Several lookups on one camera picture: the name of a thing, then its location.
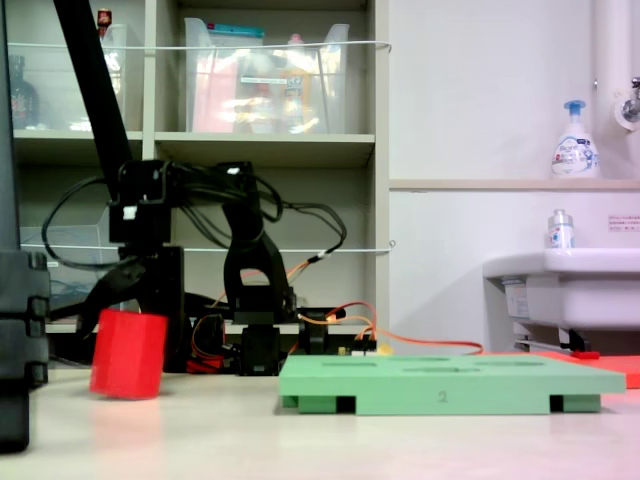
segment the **bottle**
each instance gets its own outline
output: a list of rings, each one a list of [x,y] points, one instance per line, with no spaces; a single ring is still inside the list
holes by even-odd
[[[98,10],[98,36],[100,37],[100,42],[104,39],[104,36],[107,33],[107,29],[111,26],[113,21],[113,16],[111,14],[111,10],[108,8],[101,8]]]
[[[35,88],[24,80],[24,57],[9,55],[9,82],[11,84],[11,118],[13,128],[23,130],[35,127],[40,121],[40,104]]]
[[[598,149],[580,116],[580,110],[586,105],[582,100],[564,104],[569,110],[570,121],[551,163],[552,178],[600,178]]]
[[[575,248],[573,217],[564,210],[554,210],[549,217],[549,246],[551,248]]]

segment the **clear plastic container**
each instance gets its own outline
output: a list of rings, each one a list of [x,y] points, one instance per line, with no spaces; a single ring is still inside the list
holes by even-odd
[[[111,25],[102,42],[111,82],[128,130],[142,126],[141,51],[118,47],[140,45],[126,25]],[[21,63],[11,74],[14,127],[29,130],[91,131],[91,124],[69,53],[65,48],[9,46]],[[25,104],[29,111],[25,113]]]
[[[54,247],[114,247],[108,241],[108,215],[102,215],[98,225],[85,226],[52,226],[49,228],[49,242]],[[20,243],[28,245],[42,245],[40,227],[20,227]],[[43,247],[23,247],[23,250],[43,252]],[[105,263],[118,260],[115,249],[84,249],[60,248],[56,252],[63,258],[81,263]],[[49,273],[51,275],[51,308],[83,301],[96,282],[105,272],[91,272],[65,267],[49,258]]]
[[[202,20],[185,26],[187,46],[205,47],[187,51],[187,131],[345,133],[344,45],[252,49],[260,39],[236,37],[225,46],[239,48],[218,50]],[[325,43],[348,31],[334,25]]]

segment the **white wire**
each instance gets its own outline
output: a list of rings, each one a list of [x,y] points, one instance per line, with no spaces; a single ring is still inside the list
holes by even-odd
[[[48,43],[7,43],[10,47],[26,47],[26,48],[67,48],[66,45],[51,45]],[[331,45],[377,45],[387,47],[389,53],[393,46],[389,42],[381,42],[378,40],[351,40],[348,42],[331,42],[331,43],[305,43],[302,45],[256,45],[253,47],[145,47],[145,46],[130,46],[130,47],[103,47],[105,50],[254,50],[254,49],[280,49],[280,48],[300,48],[302,47],[325,47]]]
[[[22,248],[44,248],[44,245],[36,243],[23,243],[20,245]],[[117,250],[118,247],[95,247],[87,245],[51,245],[58,249],[73,249],[73,250]],[[389,253],[393,249],[393,246],[389,248],[342,248],[334,250],[332,253]],[[226,248],[185,248],[185,252],[190,253],[227,253]],[[322,251],[321,248],[283,248],[280,249],[280,253],[318,253]]]

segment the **shelving unit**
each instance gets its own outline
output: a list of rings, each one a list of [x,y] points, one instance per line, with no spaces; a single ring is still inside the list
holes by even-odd
[[[127,135],[134,158],[141,158],[142,132],[128,132]],[[91,132],[16,130],[14,139],[16,155],[21,167],[99,166]]]
[[[126,20],[141,45],[144,74],[140,123],[127,125],[136,159],[153,158],[201,165],[251,161],[288,201],[330,204],[344,219],[349,236],[345,248],[386,249],[389,245],[388,51],[374,46],[349,47],[346,134],[214,134],[185,131],[185,53],[154,50],[184,45],[184,18],[256,25],[265,29],[265,44],[286,43],[300,33],[307,43],[324,40],[333,24],[350,25],[350,40],[388,40],[389,0],[104,0],[91,1],[95,12],[110,8],[114,23]],[[9,41],[64,44],[53,5],[38,0],[9,0],[14,28]],[[59,130],[16,131],[25,226],[41,224],[68,184],[99,173],[91,133]],[[104,194],[91,194],[86,204],[61,211],[58,224],[96,224]],[[207,207],[213,221],[223,217]],[[175,242],[184,247],[208,244],[180,214]],[[280,248],[326,248],[335,234],[320,222],[288,213],[267,225]],[[311,254],[283,254],[292,266]],[[186,289],[209,296],[223,288],[224,253],[187,253]],[[345,253],[311,267],[295,288],[304,304],[333,306],[352,300],[376,305],[379,324],[388,327],[388,255]],[[64,325],[48,327],[64,331]],[[334,326],[332,333],[355,334],[360,326]],[[283,333],[297,332],[283,327]]]
[[[364,168],[375,148],[375,135],[158,132],[155,139],[160,154],[172,160],[212,165],[255,159],[263,168]]]

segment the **black pole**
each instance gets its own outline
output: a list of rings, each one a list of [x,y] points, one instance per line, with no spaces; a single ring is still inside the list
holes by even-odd
[[[16,168],[13,158],[13,122],[9,85],[9,53],[4,0],[0,5],[0,250],[18,250]]]
[[[115,200],[118,171],[133,157],[89,0],[54,0],[54,3],[91,122],[100,166]]]

